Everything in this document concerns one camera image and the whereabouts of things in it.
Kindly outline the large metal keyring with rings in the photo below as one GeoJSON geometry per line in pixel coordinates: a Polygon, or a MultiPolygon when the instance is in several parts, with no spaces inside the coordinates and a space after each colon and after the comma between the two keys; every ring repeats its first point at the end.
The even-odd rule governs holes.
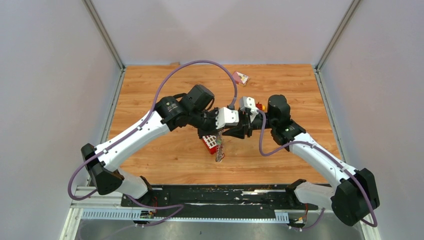
{"type": "Polygon", "coordinates": [[[216,142],[216,155],[215,155],[215,161],[217,163],[221,162],[223,158],[225,157],[224,153],[224,139],[223,139],[223,130],[219,131],[217,135],[215,136],[215,142],[216,142]]]}

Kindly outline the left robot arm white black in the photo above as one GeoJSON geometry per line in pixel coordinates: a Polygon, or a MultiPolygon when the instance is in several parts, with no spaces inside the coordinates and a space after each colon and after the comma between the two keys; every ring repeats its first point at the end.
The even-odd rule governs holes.
{"type": "Polygon", "coordinates": [[[81,154],[96,191],[100,195],[120,192],[132,196],[142,207],[149,206],[153,193],[147,181],[125,172],[121,164],[149,142],[176,128],[191,125],[201,134],[215,132],[217,111],[207,111],[214,99],[209,89],[196,84],[188,93],[161,98],[153,110],[110,141],[97,146],[85,144],[81,154]]]}

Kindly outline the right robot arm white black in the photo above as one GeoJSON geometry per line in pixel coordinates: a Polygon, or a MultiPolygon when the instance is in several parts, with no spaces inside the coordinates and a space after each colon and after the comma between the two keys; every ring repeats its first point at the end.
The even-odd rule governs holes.
{"type": "Polygon", "coordinates": [[[265,110],[261,110],[252,97],[244,96],[238,110],[232,106],[218,109],[215,121],[224,136],[244,139],[259,130],[258,148],[263,157],[286,150],[327,180],[329,187],[304,179],[294,182],[285,195],[290,208],[312,204],[332,210],[347,226],[358,222],[373,228],[378,226],[375,209],[380,206],[380,199],[373,173],[343,162],[314,140],[291,118],[291,107],[284,95],[270,96],[265,110]]]}

